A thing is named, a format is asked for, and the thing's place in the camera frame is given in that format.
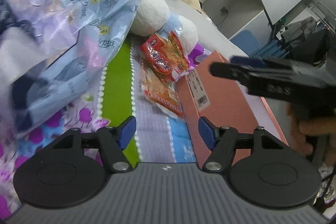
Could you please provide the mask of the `red peanut snack bag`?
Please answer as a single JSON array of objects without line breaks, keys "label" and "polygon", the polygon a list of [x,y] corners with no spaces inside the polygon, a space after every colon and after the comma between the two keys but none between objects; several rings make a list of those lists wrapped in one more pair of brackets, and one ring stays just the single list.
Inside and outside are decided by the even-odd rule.
[{"label": "red peanut snack bag", "polygon": [[151,35],[141,46],[141,52],[163,83],[176,82],[189,69],[189,61],[174,32],[167,39],[159,34]]}]

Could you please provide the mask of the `blue curtain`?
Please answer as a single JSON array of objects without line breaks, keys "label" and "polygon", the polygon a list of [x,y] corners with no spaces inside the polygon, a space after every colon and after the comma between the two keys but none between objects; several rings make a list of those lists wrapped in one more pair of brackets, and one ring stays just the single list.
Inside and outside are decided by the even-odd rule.
[{"label": "blue curtain", "polygon": [[285,58],[291,50],[289,43],[284,43],[279,39],[273,39],[271,42],[257,50],[251,55],[252,58]]}]

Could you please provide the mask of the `hanging black coat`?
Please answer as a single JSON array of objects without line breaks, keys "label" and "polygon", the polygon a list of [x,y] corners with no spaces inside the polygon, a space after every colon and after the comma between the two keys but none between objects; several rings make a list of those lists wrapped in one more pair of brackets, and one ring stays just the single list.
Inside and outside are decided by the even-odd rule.
[{"label": "hanging black coat", "polygon": [[335,46],[335,34],[310,16],[285,26],[281,42],[288,50],[287,59],[318,65]]}]

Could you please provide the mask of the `pink cardboard box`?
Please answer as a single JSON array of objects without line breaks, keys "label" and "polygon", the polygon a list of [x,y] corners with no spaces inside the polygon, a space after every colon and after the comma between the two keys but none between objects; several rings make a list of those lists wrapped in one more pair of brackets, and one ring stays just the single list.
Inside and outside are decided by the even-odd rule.
[{"label": "pink cardboard box", "polygon": [[251,134],[257,126],[263,126],[286,142],[265,98],[247,94],[245,87],[233,80],[212,76],[209,66],[213,62],[225,63],[226,59],[214,51],[175,84],[198,166],[202,167],[211,153],[198,133],[200,117],[217,127],[234,127],[240,133]]}]

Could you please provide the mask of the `colourful floral bed sheet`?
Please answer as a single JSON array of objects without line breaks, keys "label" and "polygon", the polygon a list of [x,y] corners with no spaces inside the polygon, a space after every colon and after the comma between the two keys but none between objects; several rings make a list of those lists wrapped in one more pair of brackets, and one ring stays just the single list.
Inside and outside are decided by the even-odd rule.
[{"label": "colourful floral bed sheet", "polygon": [[132,164],[142,159],[195,160],[186,123],[169,118],[143,95],[139,60],[135,40],[126,39],[118,55],[93,80],[88,91],[37,128],[17,136],[9,126],[1,124],[1,219],[9,218],[21,207],[13,187],[15,171],[72,127],[87,133],[115,126],[133,115],[137,119],[137,132],[125,150]]}]

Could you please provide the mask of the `orange clear snack bag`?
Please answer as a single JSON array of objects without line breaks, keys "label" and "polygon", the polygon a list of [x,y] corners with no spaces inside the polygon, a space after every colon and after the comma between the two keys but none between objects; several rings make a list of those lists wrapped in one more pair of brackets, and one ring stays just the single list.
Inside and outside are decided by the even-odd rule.
[{"label": "orange clear snack bag", "polygon": [[145,98],[169,117],[183,119],[179,96],[174,87],[163,84],[143,57],[140,58],[139,63],[141,66],[141,89]]}]

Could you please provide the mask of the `white blue plush toy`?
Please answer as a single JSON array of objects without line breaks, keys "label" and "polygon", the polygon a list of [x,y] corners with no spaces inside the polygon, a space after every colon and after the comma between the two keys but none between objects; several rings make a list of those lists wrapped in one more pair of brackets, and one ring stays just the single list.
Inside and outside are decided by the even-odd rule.
[{"label": "white blue plush toy", "polygon": [[165,0],[141,0],[130,32],[141,37],[157,33],[166,39],[174,32],[185,55],[193,51],[199,40],[196,25],[184,16],[171,12]]}]

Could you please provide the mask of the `blue plastic tissue bag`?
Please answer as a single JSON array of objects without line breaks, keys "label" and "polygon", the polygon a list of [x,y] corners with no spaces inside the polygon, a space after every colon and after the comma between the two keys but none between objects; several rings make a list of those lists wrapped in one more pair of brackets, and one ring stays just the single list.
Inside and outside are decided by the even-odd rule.
[{"label": "blue plastic tissue bag", "polygon": [[84,94],[141,0],[1,0],[1,121],[26,134]]}]

